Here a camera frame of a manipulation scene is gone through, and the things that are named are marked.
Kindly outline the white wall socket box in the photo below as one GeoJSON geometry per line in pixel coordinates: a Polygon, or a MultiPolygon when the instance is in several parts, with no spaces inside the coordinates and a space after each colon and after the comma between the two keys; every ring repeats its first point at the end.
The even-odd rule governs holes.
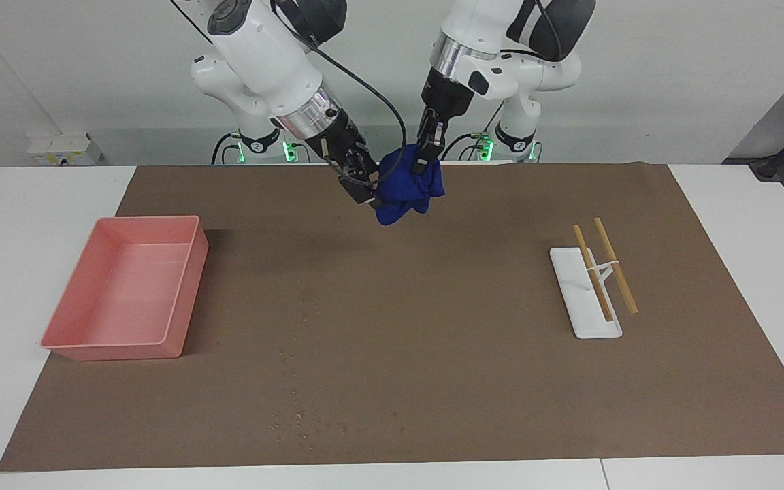
{"type": "Polygon", "coordinates": [[[87,133],[35,137],[26,153],[36,165],[98,165],[103,160],[101,149],[87,133]]]}

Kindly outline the white rack with wooden bars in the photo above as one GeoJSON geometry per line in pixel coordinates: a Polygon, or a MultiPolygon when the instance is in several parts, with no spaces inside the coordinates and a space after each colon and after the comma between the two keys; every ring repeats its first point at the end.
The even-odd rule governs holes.
{"type": "Polygon", "coordinates": [[[594,225],[606,253],[607,261],[598,263],[588,247],[582,227],[572,227],[576,247],[551,248],[558,288],[569,316],[573,333],[578,339],[613,339],[623,335],[619,316],[607,287],[610,277],[616,280],[629,314],[640,313],[622,264],[600,217],[594,225]]]}

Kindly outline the brown table mat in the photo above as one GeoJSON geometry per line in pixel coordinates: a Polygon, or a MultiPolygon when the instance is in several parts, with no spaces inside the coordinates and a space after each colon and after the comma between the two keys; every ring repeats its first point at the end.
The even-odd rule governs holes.
{"type": "Polygon", "coordinates": [[[452,165],[390,227],[320,167],[141,167],[196,215],[183,354],[52,354],[0,471],[784,454],[784,366],[666,165],[452,165]],[[606,226],[640,313],[575,337],[551,248],[606,226]]]}

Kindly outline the pink plastic bin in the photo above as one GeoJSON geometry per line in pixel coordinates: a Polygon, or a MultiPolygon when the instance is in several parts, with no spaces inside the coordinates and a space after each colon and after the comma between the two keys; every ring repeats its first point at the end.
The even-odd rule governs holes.
{"type": "Polygon", "coordinates": [[[176,359],[208,249],[196,215],[97,220],[40,346],[77,361],[176,359]]]}

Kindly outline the blue towel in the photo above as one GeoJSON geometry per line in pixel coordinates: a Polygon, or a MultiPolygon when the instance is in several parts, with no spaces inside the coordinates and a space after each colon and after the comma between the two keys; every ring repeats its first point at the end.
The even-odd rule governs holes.
{"type": "Polygon", "coordinates": [[[404,151],[398,149],[389,153],[379,163],[380,174],[388,177],[377,186],[377,195],[383,205],[374,213],[380,225],[396,223],[411,209],[426,214],[430,199],[445,195],[438,159],[430,162],[423,174],[413,173],[417,150],[417,144],[407,145],[404,151]]]}

